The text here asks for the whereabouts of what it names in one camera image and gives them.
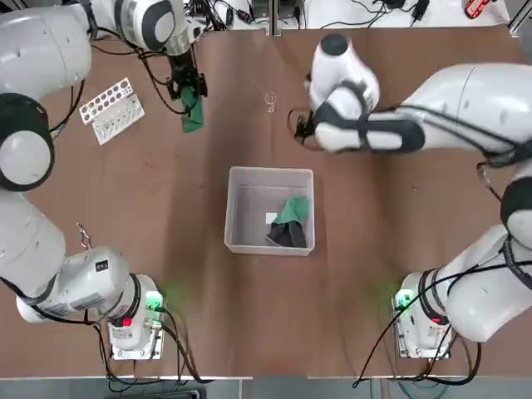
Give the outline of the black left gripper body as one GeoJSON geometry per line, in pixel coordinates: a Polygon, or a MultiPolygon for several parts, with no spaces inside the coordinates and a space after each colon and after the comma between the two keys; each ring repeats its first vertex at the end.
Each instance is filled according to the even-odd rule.
{"type": "Polygon", "coordinates": [[[196,83],[197,69],[195,66],[193,52],[187,52],[179,55],[169,55],[171,80],[175,83],[196,83]]]}

